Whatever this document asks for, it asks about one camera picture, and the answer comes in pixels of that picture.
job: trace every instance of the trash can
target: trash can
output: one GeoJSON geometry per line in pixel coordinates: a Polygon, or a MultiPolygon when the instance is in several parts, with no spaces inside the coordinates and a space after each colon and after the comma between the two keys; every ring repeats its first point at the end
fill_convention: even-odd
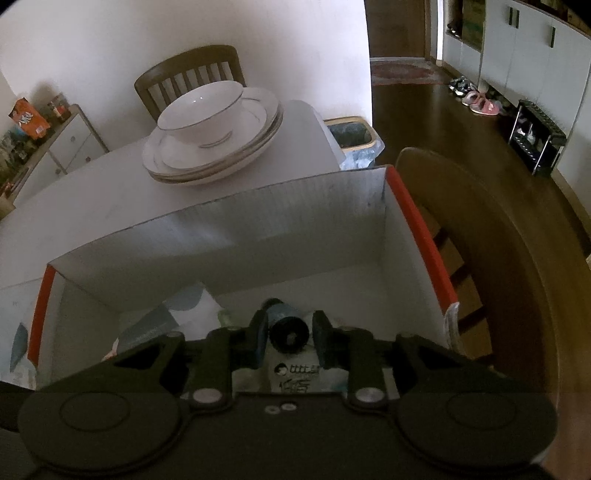
{"type": "Polygon", "coordinates": [[[341,170],[371,167],[384,150],[378,133],[360,116],[333,118],[324,123],[345,154],[341,170]]]}

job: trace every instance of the doorway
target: doorway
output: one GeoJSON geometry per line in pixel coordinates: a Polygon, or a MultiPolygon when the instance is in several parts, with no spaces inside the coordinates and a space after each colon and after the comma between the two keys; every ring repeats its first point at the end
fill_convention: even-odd
{"type": "Polygon", "coordinates": [[[365,0],[369,56],[425,57],[425,5],[424,0],[365,0]]]}

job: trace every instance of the cabinet door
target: cabinet door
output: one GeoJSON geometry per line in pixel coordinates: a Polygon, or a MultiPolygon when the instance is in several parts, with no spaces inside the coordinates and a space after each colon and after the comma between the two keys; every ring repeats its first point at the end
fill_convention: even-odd
{"type": "Polygon", "coordinates": [[[503,95],[517,35],[517,29],[509,24],[512,6],[507,0],[486,0],[480,78],[503,95]]]}
{"type": "Polygon", "coordinates": [[[462,42],[445,33],[443,35],[443,61],[461,72],[462,42]]]}
{"type": "Polygon", "coordinates": [[[567,135],[573,127],[591,67],[591,40],[558,20],[538,105],[567,135]]]}
{"type": "Polygon", "coordinates": [[[105,150],[96,139],[94,135],[89,136],[74,159],[66,168],[68,173],[76,170],[77,168],[81,168],[85,166],[87,163],[90,163],[92,160],[95,160],[105,154],[105,150]]]}
{"type": "Polygon", "coordinates": [[[460,72],[478,85],[480,75],[480,52],[470,45],[462,44],[462,57],[460,59],[460,72]]]}
{"type": "Polygon", "coordinates": [[[505,97],[517,106],[519,100],[538,100],[550,58],[553,20],[546,14],[512,2],[518,13],[517,37],[507,77],[505,97]]]}
{"type": "Polygon", "coordinates": [[[46,153],[25,180],[25,184],[14,199],[14,206],[23,205],[28,199],[34,197],[64,175],[57,163],[53,161],[51,155],[46,153]]]}
{"type": "Polygon", "coordinates": [[[76,115],[56,138],[49,150],[62,167],[66,168],[90,135],[90,129],[80,115],[76,115]]]}

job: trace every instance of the bottle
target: bottle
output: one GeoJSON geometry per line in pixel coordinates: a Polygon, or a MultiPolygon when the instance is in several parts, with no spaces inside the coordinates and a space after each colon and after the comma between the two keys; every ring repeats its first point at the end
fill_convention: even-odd
{"type": "Polygon", "coordinates": [[[310,339],[303,314],[279,299],[268,299],[262,309],[267,313],[271,345],[286,355],[301,352],[310,339]]]}

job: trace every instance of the dining table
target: dining table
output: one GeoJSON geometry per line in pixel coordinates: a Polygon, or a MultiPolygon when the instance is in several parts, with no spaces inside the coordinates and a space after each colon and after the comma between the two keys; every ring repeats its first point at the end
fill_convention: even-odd
{"type": "Polygon", "coordinates": [[[243,170],[213,183],[159,183],[142,164],[146,138],[64,176],[0,222],[0,291],[40,279],[52,260],[139,223],[271,184],[331,173],[345,159],[314,108],[284,103],[271,146],[243,170]]]}

